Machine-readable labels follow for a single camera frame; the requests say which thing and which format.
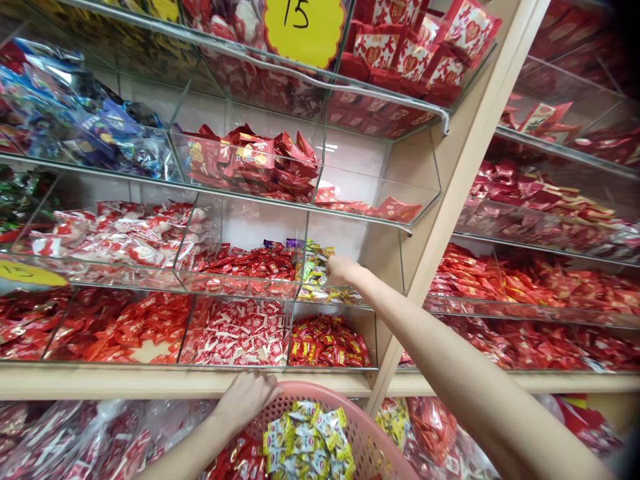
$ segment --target plastic basket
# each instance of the plastic basket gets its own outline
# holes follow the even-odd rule
[[[348,422],[345,433],[356,464],[354,478],[370,480],[379,473],[384,480],[418,480],[409,462],[387,434],[348,398],[315,383],[285,381],[278,385],[284,388],[282,395],[265,408],[247,429],[255,440],[262,441],[267,424],[291,411],[293,402],[297,400],[318,402],[324,411],[342,407]]]

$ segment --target candy bin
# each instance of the candy bin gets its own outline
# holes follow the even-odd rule
[[[292,302],[199,295],[180,364],[281,371],[291,343]]]
[[[43,359],[176,364],[194,304],[188,294],[82,289]]]
[[[210,239],[206,249],[192,255],[183,245],[178,254],[175,274],[188,291],[296,298],[304,263],[305,212],[291,210],[283,217],[276,205],[212,195],[200,195],[195,208],[204,212],[203,224],[219,227],[199,233]]]
[[[11,250],[73,282],[184,291],[171,272],[178,252],[205,250],[201,232],[215,229],[194,208],[196,194],[180,188],[66,172],[56,192],[65,209],[55,222]]]
[[[288,365],[304,371],[377,369],[377,323],[369,310],[296,303]]]

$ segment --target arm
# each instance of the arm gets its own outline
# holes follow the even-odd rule
[[[352,285],[384,320],[438,397],[503,478],[612,479],[580,440],[448,326],[349,259],[329,280]]]
[[[194,480],[282,392],[276,378],[242,372],[213,413],[135,480]]]

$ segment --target display shelf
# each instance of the display shelf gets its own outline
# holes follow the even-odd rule
[[[2,400],[193,399],[220,398],[237,374],[189,368],[110,365],[0,365]],[[368,397],[362,373],[276,373],[278,381],[319,383],[347,397]]]
[[[204,71],[208,72],[203,76],[206,83],[204,87],[216,94],[220,93],[220,96],[233,98],[242,103],[285,111],[298,118],[324,121],[327,110],[330,109],[331,102],[327,95],[329,92],[350,93],[354,100],[364,95],[371,100],[377,100],[378,104],[382,103],[369,113],[390,102],[408,108],[414,119],[421,117],[416,125],[407,122],[408,119],[402,122],[402,127],[399,123],[396,126],[389,125],[386,135],[390,138],[399,138],[416,128],[430,125],[437,117],[442,119],[443,132],[448,133],[449,112],[442,107],[330,71],[301,65],[267,51],[214,37],[184,25],[94,1],[47,3],[34,0],[30,5],[60,29],[73,32],[74,36],[82,38],[86,42],[86,48],[95,50],[106,59],[114,55],[108,51],[102,55],[104,50],[108,49],[109,42],[120,43],[122,40],[109,36],[109,41],[96,39],[95,29],[104,29],[111,34],[123,34],[118,36],[127,39],[128,51],[116,53],[117,61],[111,64],[122,65],[130,73],[159,73],[171,79],[173,73],[168,72],[166,68],[167,60],[174,65],[178,61],[193,68],[193,60],[202,58]],[[90,31],[83,27],[87,15],[94,22]],[[164,59],[164,62],[147,54],[149,44],[158,51],[161,55],[160,60]],[[273,81],[267,84],[268,82],[263,82],[262,77],[270,77]],[[288,96],[285,92],[287,89],[295,90],[297,95],[288,96],[285,102],[281,97],[276,101],[276,95],[271,91],[276,84],[285,87],[282,90],[285,96]],[[354,128],[359,124],[336,121],[336,124],[338,123],[346,128]]]
[[[55,188],[49,191],[51,197],[63,199],[62,210],[87,209],[98,213],[98,205],[105,208],[104,200],[134,202],[128,208],[136,211],[146,205],[146,217],[152,206],[160,206],[170,199],[183,202],[186,217],[178,227],[162,233],[163,242],[171,234],[168,244],[156,244],[146,238],[142,242],[117,230],[103,230],[94,224],[78,238],[56,238],[51,235],[54,221],[41,225],[44,237],[31,231],[28,222],[21,236],[16,238],[6,255],[14,261],[50,269],[66,278],[74,285],[112,286],[120,288],[145,288],[174,293],[204,293],[207,295],[231,295],[248,298],[294,300],[306,303],[349,304],[368,308],[362,298],[348,287],[323,286],[304,283],[301,276],[308,268],[310,260],[304,254],[305,240],[312,239],[322,247],[334,247],[338,255],[344,255],[367,265],[376,253],[365,249],[368,238],[367,224],[356,219],[334,217],[322,213],[308,213],[299,210],[283,216],[283,209],[277,205],[256,203],[233,197],[217,197],[205,193],[195,193],[178,186],[165,185],[158,188],[136,180],[123,181],[88,172],[65,171]],[[45,198],[42,205],[48,205]],[[32,219],[42,216],[51,218],[51,212],[42,209],[33,212]],[[350,232],[348,237],[343,232]],[[98,233],[96,241],[92,235]],[[212,255],[232,247],[244,252],[263,247],[264,241],[278,241],[283,245],[286,239],[293,239],[295,247],[290,252],[293,270],[287,278],[270,279],[256,276],[259,272],[246,273],[220,271],[211,268],[216,259]],[[122,252],[117,246],[122,244]],[[198,250],[199,260],[194,260]],[[403,271],[400,263],[387,271],[387,281],[394,288],[403,290]]]
[[[530,135],[527,135],[526,133],[512,130],[504,125],[498,125],[495,129],[495,134],[500,138],[516,142],[520,145],[526,145],[527,147],[531,147],[534,150],[538,150],[549,155],[554,155],[566,160],[571,160],[583,165],[588,165],[598,170],[613,173],[620,177],[636,181],[640,180],[640,171],[638,171],[637,169],[632,169],[629,167],[625,167],[624,165],[618,165],[616,163],[608,162],[594,155],[574,150],[565,145],[558,145],[544,139],[532,137]]]
[[[508,372],[529,393],[625,393],[640,391],[640,375],[600,373]],[[435,391],[420,373],[398,371],[391,379],[388,397],[432,397]]]
[[[324,120],[324,116],[328,115],[329,122],[336,126],[359,129],[371,135],[383,135],[392,139],[409,135],[433,124],[438,119],[441,119],[442,131],[447,134],[450,114],[459,105],[465,92],[473,84],[495,49],[493,40],[488,39],[486,44],[489,48],[482,49],[482,57],[478,58],[472,68],[467,68],[461,63],[457,64],[460,66],[460,72],[455,81],[447,79],[446,82],[450,82],[451,85],[447,83],[446,88],[441,89],[446,95],[430,94],[429,101],[425,101],[393,91],[400,90],[399,81],[390,82],[384,79],[374,81],[374,84],[364,81],[367,80],[367,76],[362,78],[362,73],[364,70],[368,71],[366,65],[364,69],[349,69],[352,72],[350,75],[357,76],[359,79],[336,73],[335,68],[341,63],[340,55],[327,69],[318,69],[270,53],[261,39],[244,45],[241,39],[232,40],[235,34],[232,33],[234,26],[231,25],[217,26],[215,31],[225,37],[221,38],[204,33],[202,26],[198,26],[197,29],[189,28],[97,1],[70,0],[58,3],[34,0],[30,4],[60,29],[72,31],[74,35],[83,38],[90,49],[100,53],[108,49],[110,43],[118,44],[121,41],[118,37],[113,37],[114,32],[122,33],[121,36],[127,38],[128,50],[116,52],[116,62],[112,65],[123,65],[130,71],[146,71],[171,79],[173,74],[164,66],[167,63],[166,60],[178,60],[186,66],[193,67],[190,57],[200,56],[206,64],[205,69],[210,72],[208,82],[204,71],[202,80],[204,83],[211,83],[212,85],[206,88],[217,94],[242,103],[263,106],[276,111],[284,110],[300,118],[313,117]],[[244,13],[249,16],[254,15],[252,11],[244,11]],[[82,27],[87,18],[94,22],[96,28],[106,30],[107,41],[96,39],[93,30],[87,31]],[[185,18],[189,23],[189,16],[186,15]],[[254,25],[260,32],[263,31],[258,19],[254,22],[254,19],[246,18],[244,21]],[[346,30],[349,22],[344,22],[344,26]],[[224,35],[224,30],[227,30],[230,35]],[[252,35],[246,31],[242,31],[242,34]],[[348,38],[349,35],[344,34],[343,43],[348,42]],[[164,61],[155,61],[145,55],[149,44],[157,50],[161,59],[165,59]],[[107,51],[103,56],[110,59],[114,56],[114,52]],[[142,59],[147,65],[140,65]],[[382,76],[372,75],[372,81]],[[263,77],[269,77],[272,81],[267,85]],[[278,85],[282,86],[281,90],[276,88]],[[295,91],[296,95],[289,96],[287,90]],[[330,92],[346,93],[352,96],[358,105],[350,106],[350,111],[345,115],[340,108],[344,104],[334,102],[332,99],[334,95],[328,95]],[[422,97],[424,93],[420,92],[415,96]],[[287,100],[283,102],[280,94],[287,97]],[[382,129],[381,119],[377,113],[383,113],[378,110],[386,102],[408,110],[402,114],[396,114],[398,121],[395,125],[390,123],[390,119],[386,119]],[[436,102],[446,108],[430,102]]]
[[[536,320],[598,327],[640,329],[640,317],[603,313],[593,310],[552,308],[472,298],[450,298],[428,295],[423,308],[429,313],[464,315],[467,317]]]
[[[374,131],[370,132],[372,136],[366,136],[327,127],[322,119],[302,120],[220,99],[196,90],[196,76],[189,72],[180,87],[144,81],[104,65],[93,68],[92,75],[103,82],[97,90],[110,88],[132,100],[132,107],[138,109],[138,102],[142,102],[156,112],[152,122],[147,122],[153,126],[134,120],[141,118],[138,110],[136,115],[118,113],[113,103],[102,107],[97,101],[88,112],[79,105],[62,104],[68,101],[66,97],[53,100],[18,85],[18,90],[3,94],[4,102],[18,114],[1,120],[4,155],[68,169],[181,184],[194,191],[252,198],[308,211],[327,211],[406,230],[439,196],[435,160],[436,174],[426,183],[412,185],[388,178],[393,142],[381,139]],[[351,94],[331,98],[345,103],[341,111],[349,110],[355,102],[363,105],[371,100]],[[384,106],[370,105],[376,111]],[[388,120],[409,114],[397,105],[385,111]],[[37,135],[33,134],[35,126],[28,123],[35,112],[42,116]],[[376,115],[386,124],[382,111]],[[252,137],[249,142],[234,137],[237,145],[227,144],[231,140],[224,135],[229,132],[250,131],[244,128],[246,122],[267,139],[266,151],[256,150],[261,148],[262,138]],[[297,142],[289,142],[288,137],[281,141],[279,135],[283,132],[293,138],[300,132],[301,138]],[[117,141],[106,141],[106,135]],[[274,145],[270,140],[273,138],[277,141]],[[282,153],[284,148],[296,158]],[[248,158],[251,164],[244,165]]]
[[[496,134],[638,180],[637,102],[564,70],[566,59],[527,58]]]
[[[2,304],[2,365],[334,374],[378,368],[378,320],[367,310],[68,287],[14,291]],[[40,316],[34,320],[29,308]],[[332,334],[324,339],[316,330]],[[342,347],[326,343],[338,337]]]
[[[568,264],[561,256],[540,253],[536,257],[526,249],[460,236],[453,238],[449,248],[423,304],[430,313],[640,327],[640,317],[633,310],[640,295],[637,283],[598,268],[608,264],[596,263],[595,268]],[[446,259],[454,265],[466,262],[470,270],[449,273],[449,267],[442,266]],[[628,284],[611,290],[609,298],[605,289],[610,282]]]
[[[616,265],[640,265],[640,250],[616,229],[493,200],[469,197],[454,235]]]

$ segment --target yellow price tag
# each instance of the yellow price tag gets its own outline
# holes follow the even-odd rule
[[[325,69],[338,53],[345,18],[341,0],[266,0],[267,42],[281,57]]]
[[[54,272],[8,260],[0,260],[0,277],[11,281],[50,285],[52,287],[61,287],[68,283]]]

